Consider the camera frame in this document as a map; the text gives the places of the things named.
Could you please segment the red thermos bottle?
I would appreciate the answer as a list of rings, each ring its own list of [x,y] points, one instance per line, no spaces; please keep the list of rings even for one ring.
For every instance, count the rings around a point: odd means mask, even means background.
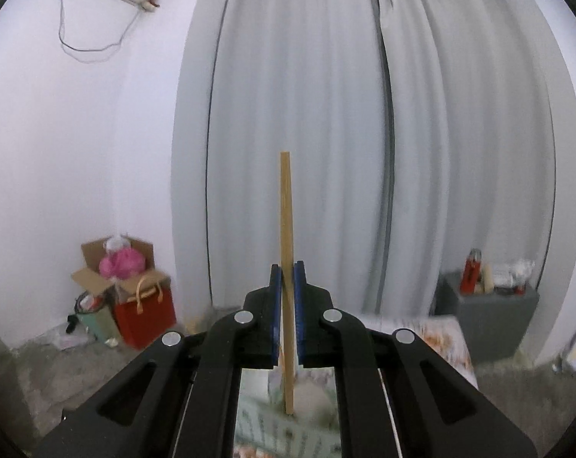
[[[473,295],[479,281],[482,265],[482,251],[477,248],[470,250],[466,258],[464,271],[460,282],[460,293],[468,296]]]

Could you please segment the grey cabinet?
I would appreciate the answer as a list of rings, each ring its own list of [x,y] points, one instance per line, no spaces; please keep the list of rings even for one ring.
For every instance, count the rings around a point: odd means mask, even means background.
[[[529,284],[523,294],[504,290],[463,296],[460,273],[441,276],[431,313],[455,316],[474,365],[512,358],[534,317],[540,295]]]

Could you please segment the pink plastic bag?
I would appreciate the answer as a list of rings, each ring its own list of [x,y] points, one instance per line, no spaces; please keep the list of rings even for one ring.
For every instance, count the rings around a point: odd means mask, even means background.
[[[132,247],[107,254],[99,262],[99,274],[106,279],[126,280],[146,270],[145,256]]]

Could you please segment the bamboo chopstick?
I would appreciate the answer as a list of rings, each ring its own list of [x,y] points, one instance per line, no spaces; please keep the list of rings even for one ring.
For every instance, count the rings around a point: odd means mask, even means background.
[[[280,153],[280,259],[283,274],[283,355],[285,414],[294,414],[295,321],[293,216],[290,153]]]

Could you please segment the grey window curtain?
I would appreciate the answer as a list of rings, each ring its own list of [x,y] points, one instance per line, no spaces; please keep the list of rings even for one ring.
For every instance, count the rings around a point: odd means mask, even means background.
[[[263,286],[279,158],[310,279],[418,315],[467,252],[550,261],[558,61],[536,0],[189,0],[171,197],[181,312]]]

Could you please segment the cream bottle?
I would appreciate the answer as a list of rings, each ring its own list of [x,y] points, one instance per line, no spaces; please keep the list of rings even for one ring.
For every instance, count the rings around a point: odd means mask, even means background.
[[[482,290],[484,294],[490,294],[495,288],[492,267],[490,264],[485,264],[482,268]]]

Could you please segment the white packets pile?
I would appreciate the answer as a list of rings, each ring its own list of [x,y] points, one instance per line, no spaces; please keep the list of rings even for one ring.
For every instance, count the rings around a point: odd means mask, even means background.
[[[536,263],[525,258],[506,264],[492,264],[491,273],[494,286],[498,289],[523,289],[531,279]]]

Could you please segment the cardboard box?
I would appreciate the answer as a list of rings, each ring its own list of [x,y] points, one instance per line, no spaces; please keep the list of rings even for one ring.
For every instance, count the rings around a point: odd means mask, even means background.
[[[153,286],[167,289],[171,279],[157,270],[151,243],[132,237],[106,237],[81,245],[85,266],[71,274],[71,279],[93,296],[117,293],[120,302]]]

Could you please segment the mint green utensil basket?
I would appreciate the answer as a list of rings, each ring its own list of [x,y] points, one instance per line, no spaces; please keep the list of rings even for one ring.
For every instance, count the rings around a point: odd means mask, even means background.
[[[283,372],[243,370],[234,457],[340,457],[337,386],[332,368],[298,368],[293,414],[285,413]]]

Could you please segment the red gift bag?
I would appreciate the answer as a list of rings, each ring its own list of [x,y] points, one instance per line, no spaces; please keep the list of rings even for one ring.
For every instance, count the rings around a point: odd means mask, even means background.
[[[176,324],[171,287],[165,276],[147,273],[135,290],[113,307],[122,340],[136,350],[143,350]]]

